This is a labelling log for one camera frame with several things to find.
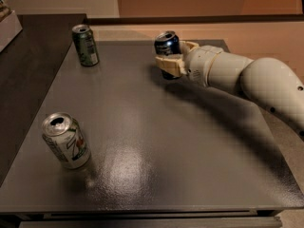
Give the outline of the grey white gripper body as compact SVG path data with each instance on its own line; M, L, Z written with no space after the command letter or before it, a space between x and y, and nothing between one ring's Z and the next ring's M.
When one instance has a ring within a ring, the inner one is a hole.
M223 52L221 47L202 46L193 48L185 58L187 78L203 87L208 87L208 75L217 57Z

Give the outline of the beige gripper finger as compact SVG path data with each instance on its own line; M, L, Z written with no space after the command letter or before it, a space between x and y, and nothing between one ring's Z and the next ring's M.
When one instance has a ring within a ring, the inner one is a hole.
M180 52L183 55L189 54L192 50L198 48L200 45L191 41L180 41Z
M182 54L157 55L155 60L158 68L175 77L187 74Z

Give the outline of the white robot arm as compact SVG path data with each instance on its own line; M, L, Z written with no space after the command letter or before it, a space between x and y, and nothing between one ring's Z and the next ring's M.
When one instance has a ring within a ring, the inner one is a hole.
M304 138L304 85L286 64L269 57L252 60L187 41L180 42L180 49L180 54L158 55L156 65L199 86L245 98Z

